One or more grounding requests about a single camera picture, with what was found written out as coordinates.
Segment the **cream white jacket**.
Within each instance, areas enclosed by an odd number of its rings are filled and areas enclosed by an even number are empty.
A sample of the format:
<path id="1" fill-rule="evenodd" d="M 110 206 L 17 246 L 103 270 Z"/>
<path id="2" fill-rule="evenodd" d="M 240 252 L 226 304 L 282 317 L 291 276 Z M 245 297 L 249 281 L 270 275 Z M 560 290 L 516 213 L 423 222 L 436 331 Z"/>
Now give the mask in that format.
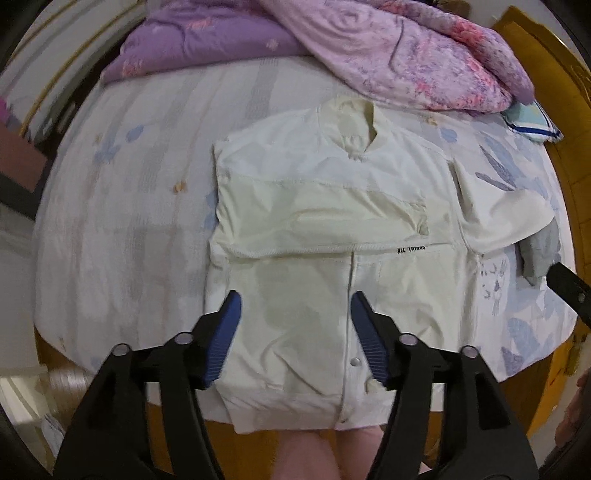
<path id="1" fill-rule="evenodd" d="M 554 219 L 539 193 L 478 179 L 361 98 L 260 120 L 213 155 L 205 307 L 236 291 L 242 318 L 198 399 L 240 434 L 385 424 L 394 395 L 370 371 L 352 295 L 457 350 L 475 339 L 482 257 Z"/>

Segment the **grey cloth item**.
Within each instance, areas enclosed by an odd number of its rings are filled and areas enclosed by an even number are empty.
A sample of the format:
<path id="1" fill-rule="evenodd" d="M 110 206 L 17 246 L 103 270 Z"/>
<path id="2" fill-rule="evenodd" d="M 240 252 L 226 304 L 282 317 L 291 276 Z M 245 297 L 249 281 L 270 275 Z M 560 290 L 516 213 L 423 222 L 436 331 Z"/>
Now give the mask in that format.
<path id="1" fill-rule="evenodd" d="M 555 263 L 561 248 L 560 230 L 556 219 L 535 234 L 518 243 L 522 258 L 523 277 L 538 287 L 549 268 Z"/>

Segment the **blue striped white pillow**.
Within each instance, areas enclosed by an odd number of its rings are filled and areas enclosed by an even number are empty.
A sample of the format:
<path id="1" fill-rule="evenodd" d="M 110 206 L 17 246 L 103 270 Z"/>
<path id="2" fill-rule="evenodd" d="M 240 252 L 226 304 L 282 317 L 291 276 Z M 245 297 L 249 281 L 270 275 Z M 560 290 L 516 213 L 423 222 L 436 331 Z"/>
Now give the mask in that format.
<path id="1" fill-rule="evenodd" d="M 560 129 L 539 102 L 525 105 L 514 103 L 501 113 L 507 127 L 535 143 L 557 143 L 563 139 Z"/>

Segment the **white patterned bed sheet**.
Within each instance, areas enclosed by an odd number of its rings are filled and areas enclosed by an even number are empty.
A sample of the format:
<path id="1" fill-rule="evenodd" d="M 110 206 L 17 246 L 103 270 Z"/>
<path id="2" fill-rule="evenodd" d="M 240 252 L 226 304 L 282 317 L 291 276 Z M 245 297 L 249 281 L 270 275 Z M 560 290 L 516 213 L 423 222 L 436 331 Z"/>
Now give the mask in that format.
<path id="1" fill-rule="evenodd" d="M 238 61 L 98 84 L 58 149 L 35 226 L 35 326 L 88 371 L 115 343 L 160 344 L 204 313 L 207 243 L 215 225 L 212 146 L 270 114 L 339 94 L 361 97 L 311 57 Z M 406 128 L 520 188 L 547 196 L 561 228 L 558 259 L 574 267 L 567 212 L 544 146 L 511 133 L 500 114 L 473 116 L 378 103 Z M 475 323 L 484 356 L 506 387 L 544 387 L 534 365 L 575 327 L 546 286 L 519 278 L 509 247 L 484 260 Z"/>

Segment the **purple floral quilt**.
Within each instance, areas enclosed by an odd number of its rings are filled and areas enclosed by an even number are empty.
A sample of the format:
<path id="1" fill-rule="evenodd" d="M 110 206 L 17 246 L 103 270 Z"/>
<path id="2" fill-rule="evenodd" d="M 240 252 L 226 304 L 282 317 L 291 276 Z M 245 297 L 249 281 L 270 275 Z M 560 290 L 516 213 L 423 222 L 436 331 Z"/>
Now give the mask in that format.
<path id="1" fill-rule="evenodd" d="M 420 1 L 169 1 L 126 38 L 102 81 L 297 55 L 396 106 L 497 113 L 535 100 L 497 32 Z"/>

